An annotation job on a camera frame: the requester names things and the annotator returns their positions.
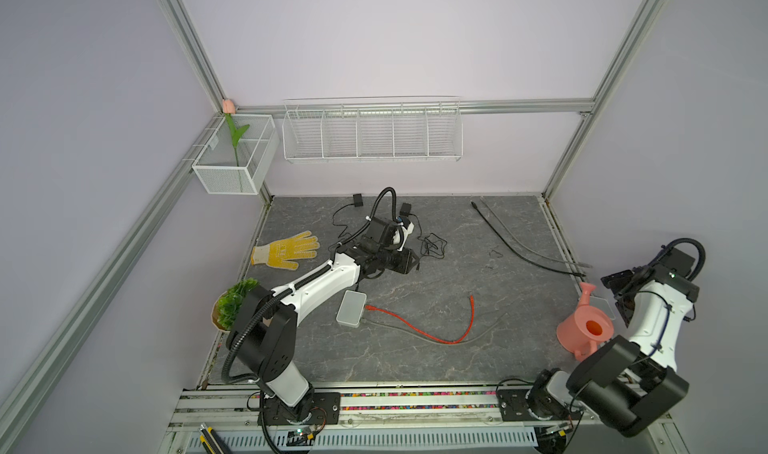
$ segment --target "yellow box cutter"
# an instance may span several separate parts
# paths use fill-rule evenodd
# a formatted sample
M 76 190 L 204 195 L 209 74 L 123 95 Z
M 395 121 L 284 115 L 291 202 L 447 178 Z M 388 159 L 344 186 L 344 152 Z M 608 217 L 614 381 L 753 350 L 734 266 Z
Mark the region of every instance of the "yellow box cutter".
M 205 422 L 200 424 L 200 442 L 209 454 L 232 454 L 230 448 L 224 444 L 213 427 L 208 427 Z

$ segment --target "pink watering can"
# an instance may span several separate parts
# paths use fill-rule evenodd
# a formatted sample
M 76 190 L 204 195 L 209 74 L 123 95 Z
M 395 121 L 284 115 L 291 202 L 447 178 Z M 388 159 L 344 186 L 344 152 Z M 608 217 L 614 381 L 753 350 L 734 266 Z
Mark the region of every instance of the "pink watering can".
M 597 307 L 589 305 L 589 296 L 595 285 L 581 282 L 581 299 L 576 311 L 558 326 L 558 341 L 581 362 L 596 350 L 598 344 L 614 335 L 614 324 Z

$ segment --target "gray marble floor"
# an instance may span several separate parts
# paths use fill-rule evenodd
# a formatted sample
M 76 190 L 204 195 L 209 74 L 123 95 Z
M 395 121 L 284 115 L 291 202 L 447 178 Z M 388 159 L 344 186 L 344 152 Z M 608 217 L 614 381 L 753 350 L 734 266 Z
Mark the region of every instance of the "gray marble floor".
M 532 380 L 542 369 L 574 365 L 573 356 L 558 343 L 555 329 L 578 300 L 570 276 L 545 271 L 515 257 L 470 206 L 465 196 L 398 197 L 412 204 L 424 234 L 448 241 L 446 257 L 426 258 L 419 271 L 400 275 L 387 271 L 364 280 L 360 291 L 368 303 L 405 317 L 420 329 L 443 339 L 457 339 L 470 318 L 469 295 L 475 297 L 475 324 L 467 339 L 481 334 L 502 317 L 493 331 L 463 345 L 434 345 L 401 332 L 362 324 L 354 329 L 336 323 L 343 293 L 315 309 L 299 326 L 294 361 L 311 382 L 341 381 L 496 381 L 505 376 Z M 355 230 L 370 213 L 372 199 L 362 208 L 348 207 L 337 223 Z M 326 248 L 342 228 L 331 225 L 331 214 L 350 198 L 275 198 L 260 244 L 311 230 L 321 243 L 316 259 L 300 261 L 298 271 L 257 265 L 248 276 L 264 287 L 292 281 L 328 259 Z M 544 215 L 533 196 L 488 197 L 486 202 L 526 244 L 558 255 Z M 378 215 L 389 217 L 390 198 Z M 478 203 L 483 212 L 487 211 Z M 408 247 L 419 250 L 415 236 Z M 546 263 L 553 267 L 562 267 Z M 394 317 L 366 312 L 373 321 L 404 327 Z M 210 382 L 220 382 L 226 348 L 221 347 Z M 232 373 L 245 372 L 236 361 Z

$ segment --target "glove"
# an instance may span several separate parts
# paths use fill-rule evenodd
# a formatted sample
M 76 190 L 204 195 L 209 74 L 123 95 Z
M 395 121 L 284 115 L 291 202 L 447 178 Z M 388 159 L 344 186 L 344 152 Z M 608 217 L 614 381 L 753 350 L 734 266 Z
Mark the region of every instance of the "glove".
M 320 243 L 317 242 L 317 236 L 310 237 L 311 234 L 312 231 L 304 231 L 293 238 L 272 241 L 266 246 L 255 246 L 250 253 L 250 263 L 295 271 L 299 263 L 287 259 L 312 259 L 317 256 L 315 249 L 320 247 Z

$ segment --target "white wire shelf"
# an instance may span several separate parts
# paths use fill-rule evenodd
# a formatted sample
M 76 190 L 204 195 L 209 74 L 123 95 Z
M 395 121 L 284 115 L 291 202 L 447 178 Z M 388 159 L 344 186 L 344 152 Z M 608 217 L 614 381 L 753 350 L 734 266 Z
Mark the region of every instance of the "white wire shelf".
M 271 115 L 233 114 L 236 127 L 250 124 L 232 147 L 229 127 L 222 116 L 192 169 L 210 194 L 259 194 L 280 137 Z
M 283 149 L 291 162 L 427 161 L 462 157 L 463 132 L 456 98 L 378 98 L 286 101 Z

